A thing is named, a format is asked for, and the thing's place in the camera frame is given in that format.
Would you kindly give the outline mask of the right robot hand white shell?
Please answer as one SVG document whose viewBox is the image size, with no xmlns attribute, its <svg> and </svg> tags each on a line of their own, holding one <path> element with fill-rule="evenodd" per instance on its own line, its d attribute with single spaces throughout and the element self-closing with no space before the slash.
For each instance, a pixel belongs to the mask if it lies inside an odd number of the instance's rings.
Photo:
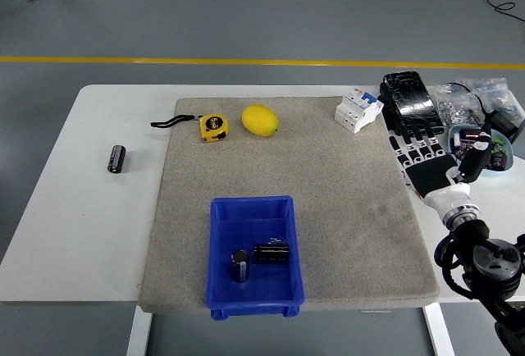
<svg viewBox="0 0 525 356">
<path fill-rule="evenodd" d="M 448 230 L 481 218 L 479 207 L 470 198 L 470 184 L 482 173 L 491 153 L 491 125 L 486 123 L 462 162 L 445 153 L 431 129 L 425 135 L 413 127 L 412 141 L 404 132 L 403 145 L 389 136 L 403 175 L 416 195 L 434 209 Z"/>
</svg>

